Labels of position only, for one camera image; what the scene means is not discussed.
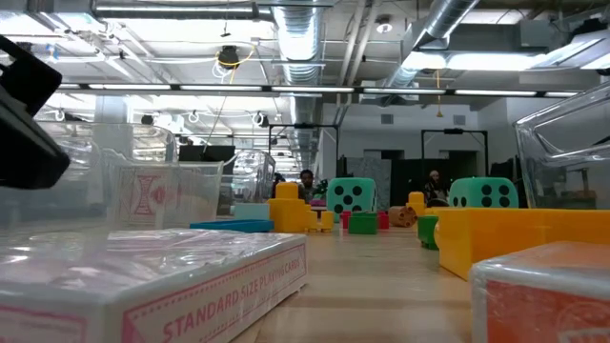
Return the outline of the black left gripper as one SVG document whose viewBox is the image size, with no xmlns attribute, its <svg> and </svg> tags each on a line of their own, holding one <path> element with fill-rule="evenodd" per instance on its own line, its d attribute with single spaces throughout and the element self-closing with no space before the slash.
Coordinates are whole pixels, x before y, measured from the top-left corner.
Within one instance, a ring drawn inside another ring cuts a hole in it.
<svg viewBox="0 0 610 343">
<path fill-rule="evenodd" d="M 62 75 L 29 51 L 0 35 L 0 187 L 40 190 L 54 186 L 69 156 L 34 116 L 61 85 Z"/>
</svg>

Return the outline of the red patterned card deck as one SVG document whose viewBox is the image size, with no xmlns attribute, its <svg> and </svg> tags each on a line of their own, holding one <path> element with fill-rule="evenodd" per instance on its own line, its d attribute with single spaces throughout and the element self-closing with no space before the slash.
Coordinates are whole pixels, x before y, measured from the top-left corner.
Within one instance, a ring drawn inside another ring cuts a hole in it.
<svg viewBox="0 0 610 343">
<path fill-rule="evenodd" d="M 112 214 L 116 223 L 164 229 L 180 222 L 176 168 L 122 166 L 115 176 Z"/>
</svg>

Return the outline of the pink playing card deck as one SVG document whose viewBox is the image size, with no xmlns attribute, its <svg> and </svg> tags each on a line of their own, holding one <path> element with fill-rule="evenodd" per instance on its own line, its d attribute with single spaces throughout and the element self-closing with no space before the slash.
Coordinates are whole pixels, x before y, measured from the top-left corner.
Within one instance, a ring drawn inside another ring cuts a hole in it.
<svg viewBox="0 0 610 343">
<path fill-rule="evenodd" d="M 21 235 L 0 242 L 0 343 L 229 343 L 307 274 L 303 234 Z"/>
</svg>

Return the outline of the blue long brick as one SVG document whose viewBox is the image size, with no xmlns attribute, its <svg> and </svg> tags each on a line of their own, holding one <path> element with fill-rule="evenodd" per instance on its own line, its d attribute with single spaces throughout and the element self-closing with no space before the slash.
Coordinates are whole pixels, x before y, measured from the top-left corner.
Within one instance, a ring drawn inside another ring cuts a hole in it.
<svg viewBox="0 0 610 343">
<path fill-rule="evenodd" d="M 216 231 L 235 231 L 235 232 L 272 232 L 274 222 L 265 219 L 242 219 L 242 220 L 222 220 L 192 223 L 191 229 L 216 230 Z"/>
</svg>

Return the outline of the teal foam die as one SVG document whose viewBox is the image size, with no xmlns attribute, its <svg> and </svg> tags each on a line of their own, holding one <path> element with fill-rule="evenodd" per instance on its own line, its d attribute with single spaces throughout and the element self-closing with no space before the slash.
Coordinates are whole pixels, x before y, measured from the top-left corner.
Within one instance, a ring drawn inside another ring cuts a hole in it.
<svg viewBox="0 0 610 343">
<path fill-rule="evenodd" d="M 517 208 L 519 196 L 507 178 L 469 177 L 453 182 L 448 203 L 456 208 Z"/>
<path fill-rule="evenodd" d="M 326 208 L 335 222 L 344 212 L 375 212 L 376 182 L 372 178 L 338 177 L 328 184 Z"/>
</svg>

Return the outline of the green long building brick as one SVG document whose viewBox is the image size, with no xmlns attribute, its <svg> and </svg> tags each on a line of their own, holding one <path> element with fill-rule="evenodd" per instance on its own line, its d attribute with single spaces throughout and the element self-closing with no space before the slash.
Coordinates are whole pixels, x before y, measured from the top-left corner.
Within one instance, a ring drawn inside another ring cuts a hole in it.
<svg viewBox="0 0 610 343">
<path fill-rule="evenodd" d="M 377 214 L 375 212 L 355 212 L 348 220 L 349 234 L 377 234 Z"/>
</svg>

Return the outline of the red building brick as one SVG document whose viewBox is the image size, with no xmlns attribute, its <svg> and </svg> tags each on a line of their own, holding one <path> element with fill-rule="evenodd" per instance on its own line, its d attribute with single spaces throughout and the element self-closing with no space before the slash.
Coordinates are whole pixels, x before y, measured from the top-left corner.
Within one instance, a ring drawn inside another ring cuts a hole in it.
<svg viewBox="0 0 610 343">
<path fill-rule="evenodd" d="M 389 215 L 387 212 L 356 212 L 356 215 L 365 215 L 365 216 L 374 216 L 376 218 L 376 225 L 379 230 L 388 230 L 390 227 L 389 224 Z M 343 230 L 349 229 L 349 221 L 353 216 L 352 212 L 344 211 L 340 216 L 339 220 L 342 225 Z"/>
</svg>

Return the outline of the brown wooden cylinder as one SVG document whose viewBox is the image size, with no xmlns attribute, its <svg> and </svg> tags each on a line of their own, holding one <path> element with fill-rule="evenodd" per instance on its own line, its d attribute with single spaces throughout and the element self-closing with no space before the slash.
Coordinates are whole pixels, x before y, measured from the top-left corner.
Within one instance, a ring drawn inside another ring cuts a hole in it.
<svg viewBox="0 0 610 343">
<path fill-rule="evenodd" d="M 417 223 L 417 212 L 410 206 L 394 206 L 388 210 L 389 223 L 393 227 L 411 228 Z"/>
</svg>

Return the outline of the large yellow building block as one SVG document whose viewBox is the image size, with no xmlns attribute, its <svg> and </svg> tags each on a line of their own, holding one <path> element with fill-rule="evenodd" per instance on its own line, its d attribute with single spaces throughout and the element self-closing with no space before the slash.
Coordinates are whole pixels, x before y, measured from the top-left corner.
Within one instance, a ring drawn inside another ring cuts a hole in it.
<svg viewBox="0 0 610 343">
<path fill-rule="evenodd" d="M 462 279 L 488 258 L 556 241 L 610 244 L 610 210 L 441 208 L 439 265 Z"/>
</svg>

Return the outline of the tall clear plastic container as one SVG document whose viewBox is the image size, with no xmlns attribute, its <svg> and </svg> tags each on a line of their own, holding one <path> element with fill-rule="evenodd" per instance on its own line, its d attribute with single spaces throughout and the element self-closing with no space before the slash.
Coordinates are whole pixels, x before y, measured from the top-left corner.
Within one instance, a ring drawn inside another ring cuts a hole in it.
<svg viewBox="0 0 610 343">
<path fill-rule="evenodd" d="M 180 222 L 169 228 L 215 219 L 222 163 L 179 161 L 178 144 L 170 131 L 88 122 L 44 122 L 41 127 L 67 153 L 71 164 L 49 189 L 0 189 L 0 230 L 160 230 L 113 220 L 115 170 L 122 166 L 176 168 Z"/>
</svg>

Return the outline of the pale teal small block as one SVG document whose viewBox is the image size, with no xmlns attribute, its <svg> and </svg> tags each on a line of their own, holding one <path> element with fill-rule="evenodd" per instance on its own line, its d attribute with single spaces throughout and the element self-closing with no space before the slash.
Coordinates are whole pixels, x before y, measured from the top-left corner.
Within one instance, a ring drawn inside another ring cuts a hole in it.
<svg viewBox="0 0 610 343">
<path fill-rule="evenodd" d="M 234 218 L 236 220 L 269 220 L 270 207 L 267 203 L 236 203 Z"/>
</svg>

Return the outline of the person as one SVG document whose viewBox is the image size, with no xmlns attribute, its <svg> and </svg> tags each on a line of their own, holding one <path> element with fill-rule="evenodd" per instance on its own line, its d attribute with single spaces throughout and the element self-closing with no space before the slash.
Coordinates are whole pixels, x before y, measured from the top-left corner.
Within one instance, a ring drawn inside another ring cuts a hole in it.
<svg viewBox="0 0 610 343">
<path fill-rule="evenodd" d="M 449 205 L 449 191 L 440 179 L 438 171 L 432 170 L 429 172 L 428 181 L 424 185 L 424 195 L 428 207 L 445 207 Z"/>
<path fill-rule="evenodd" d="M 303 170 L 298 183 L 298 197 L 306 203 L 312 200 L 325 200 L 328 190 L 328 181 L 323 179 L 315 183 L 314 173 L 310 170 Z"/>
</svg>

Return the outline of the long ceiling light strip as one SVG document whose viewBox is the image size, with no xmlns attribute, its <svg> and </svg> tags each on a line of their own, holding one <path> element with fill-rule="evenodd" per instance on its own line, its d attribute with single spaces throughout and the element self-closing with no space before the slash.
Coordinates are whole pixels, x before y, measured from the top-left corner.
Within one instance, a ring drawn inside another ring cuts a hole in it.
<svg viewBox="0 0 610 343">
<path fill-rule="evenodd" d="M 577 91 L 519 91 L 519 90 L 474 90 L 433 88 L 377 88 L 377 87 L 324 87 L 324 86 L 271 86 L 234 84 L 62 84 L 57 92 L 63 93 L 116 93 L 116 94 L 288 94 L 289 96 L 321 94 L 356 95 L 437 95 L 437 96 L 483 96 L 483 97 L 548 97 L 567 98 Z"/>
</svg>

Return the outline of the small yellow single-stud block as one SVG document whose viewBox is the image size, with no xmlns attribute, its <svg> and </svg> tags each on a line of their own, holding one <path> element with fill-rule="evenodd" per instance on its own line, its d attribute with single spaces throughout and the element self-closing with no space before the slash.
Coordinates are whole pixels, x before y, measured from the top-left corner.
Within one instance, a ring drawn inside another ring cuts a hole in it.
<svg viewBox="0 0 610 343">
<path fill-rule="evenodd" d="M 410 192 L 406 206 L 413 209 L 417 216 L 422 216 L 426 209 L 425 194 L 423 192 Z"/>
</svg>

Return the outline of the small dark green brick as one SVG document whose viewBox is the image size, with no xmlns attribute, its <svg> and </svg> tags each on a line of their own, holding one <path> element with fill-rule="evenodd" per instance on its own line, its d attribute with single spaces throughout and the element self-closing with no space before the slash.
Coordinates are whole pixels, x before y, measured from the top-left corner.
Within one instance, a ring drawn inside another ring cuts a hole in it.
<svg viewBox="0 0 610 343">
<path fill-rule="evenodd" d="M 435 215 L 423 215 L 417 219 L 417 239 L 422 248 L 438 250 L 435 239 L 437 221 Z"/>
</svg>

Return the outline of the clear rounded plastic bin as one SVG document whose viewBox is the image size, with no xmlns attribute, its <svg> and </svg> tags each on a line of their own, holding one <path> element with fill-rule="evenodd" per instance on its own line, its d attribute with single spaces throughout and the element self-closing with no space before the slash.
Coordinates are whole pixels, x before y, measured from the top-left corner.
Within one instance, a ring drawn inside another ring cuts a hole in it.
<svg viewBox="0 0 610 343">
<path fill-rule="evenodd" d="M 610 81 L 515 123 L 528 206 L 610 210 Z"/>
</svg>

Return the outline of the orange playing card deck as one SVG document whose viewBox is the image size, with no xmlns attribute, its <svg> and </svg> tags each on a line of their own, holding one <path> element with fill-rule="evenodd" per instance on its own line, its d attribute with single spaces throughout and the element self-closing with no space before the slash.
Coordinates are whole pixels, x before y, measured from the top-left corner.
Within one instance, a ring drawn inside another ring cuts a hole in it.
<svg viewBox="0 0 610 343">
<path fill-rule="evenodd" d="M 473 343 L 610 343 L 610 245 L 554 242 L 469 272 Z"/>
</svg>

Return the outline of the black wall monitor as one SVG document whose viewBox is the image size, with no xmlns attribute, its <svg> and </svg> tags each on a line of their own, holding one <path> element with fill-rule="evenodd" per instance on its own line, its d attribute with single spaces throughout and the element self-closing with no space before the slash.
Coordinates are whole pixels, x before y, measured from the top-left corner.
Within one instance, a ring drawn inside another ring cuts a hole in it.
<svg viewBox="0 0 610 343">
<path fill-rule="evenodd" d="M 219 162 L 234 157 L 235 146 L 181 146 L 178 160 L 181 162 Z"/>
</svg>

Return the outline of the silver spiral air duct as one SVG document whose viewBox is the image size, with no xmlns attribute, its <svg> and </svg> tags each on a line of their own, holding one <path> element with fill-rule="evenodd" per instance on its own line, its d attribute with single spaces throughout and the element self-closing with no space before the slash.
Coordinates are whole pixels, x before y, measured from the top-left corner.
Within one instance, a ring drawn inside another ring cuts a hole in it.
<svg viewBox="0 0 610 343">
<path fill-rule="evenodd" d="M 401 40 L 399 66 L 384 80 L 384 88 L 407 88 L 425 67 L 416 65 L 417 53 L 426 45 L 446 50 L 450 35 L 480 0 L 434 0 L 428 15 L 411 23 Z"/>
<path fill-rule="evenodd" d="M 310 87 L 320 83 L 321 67 L 316 66 L 321 47 L 322 9 L 309 6 L 273 7 L 277 44 L 283 62 L 283 84 Z M 319 124 L 321 98 L 297 95 L 289 98 L 293 124 Z"/>
</svg>

